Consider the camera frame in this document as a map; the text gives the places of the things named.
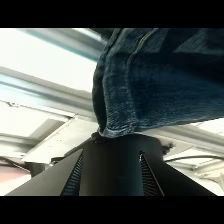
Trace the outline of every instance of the blue denim jeans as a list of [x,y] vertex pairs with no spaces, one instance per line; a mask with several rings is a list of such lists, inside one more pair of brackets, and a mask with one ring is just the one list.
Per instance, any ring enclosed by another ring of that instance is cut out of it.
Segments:
[[115,29],[94,74],[100,134],[223,117],[223,40],[222,28]]

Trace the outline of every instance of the stitching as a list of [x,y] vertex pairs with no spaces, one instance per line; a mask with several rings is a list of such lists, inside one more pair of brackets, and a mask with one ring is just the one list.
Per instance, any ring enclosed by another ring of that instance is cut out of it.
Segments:
[[136,113],[135,113],[135,109],[134,109],[134,104],[133,104],[133,100],[131,97],[131,93],[128,87],[128,75],[129,75],[129,71],[130,71],[130,67],[131,67],[131,63],[132,60],[134,58],[135,55],[137,55],[139,53],[139,51],[141,50],[141,48],[143,47],[145,41],[153,34],[155,33],[159,28],[154,28],[152,31],[146,33],[139,41],[135,51],[129,56],[128,60],[127,60],[127,69],[126,69],[126,73],[125,73],[125,86],[126,86],[126,90],[127,90],[127,96],[128,96],[128,100],[130,102],[130,111],[131,111],[131,122],[129,124],[128,127],[128,131],[132,131],[133,128],[133,123],[136,122]]

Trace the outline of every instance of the jeans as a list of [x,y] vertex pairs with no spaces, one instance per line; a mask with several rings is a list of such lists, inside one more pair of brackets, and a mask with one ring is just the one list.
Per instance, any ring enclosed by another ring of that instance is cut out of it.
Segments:
[[223,28],[116,28],[94,74],[102,136],[224,115]]

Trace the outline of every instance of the wire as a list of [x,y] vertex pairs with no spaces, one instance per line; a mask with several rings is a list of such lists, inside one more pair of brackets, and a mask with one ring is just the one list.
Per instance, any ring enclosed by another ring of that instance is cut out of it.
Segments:
[[165,160],[164,162],[169,163],[169,162],[173,162],[176,160],[182,160],[182,159],[220,159],[220,160],[224,160],[224,157],[220,157],[220,156],[209,156],[209,155],[201,155],[201,156],[183,156],[183,157],[177,157],[177,158],[173,158],[173,159],[168,159]]
[[14,162],[14,161],[12,161],[10,159],[7,159],[5,157],[0,156],[0,160],[4,161],[4,162],[7,162],[8,164],[10,164],[10,165],[12,165],[12,166],[14,166],[16,168],[20,168],[20,169],[23,169],[23,170],[26,170],[26,171],[30,172],[29,169],[27,169],[25,166],[23,166],[23,165],[21,165],[21,164],[19,164],[17,162]]

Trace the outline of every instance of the ribbed vent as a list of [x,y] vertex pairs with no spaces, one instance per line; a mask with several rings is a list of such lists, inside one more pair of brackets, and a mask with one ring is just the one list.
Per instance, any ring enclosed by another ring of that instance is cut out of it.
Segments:
[[68,181],[62,191],[61,196],[79,196],[80,179],[82,172],[82,155],[79,157]]
[[140,157],[142,168],[143,191],[145,196],[163,196],[162,191],[150,169],[145,157]]

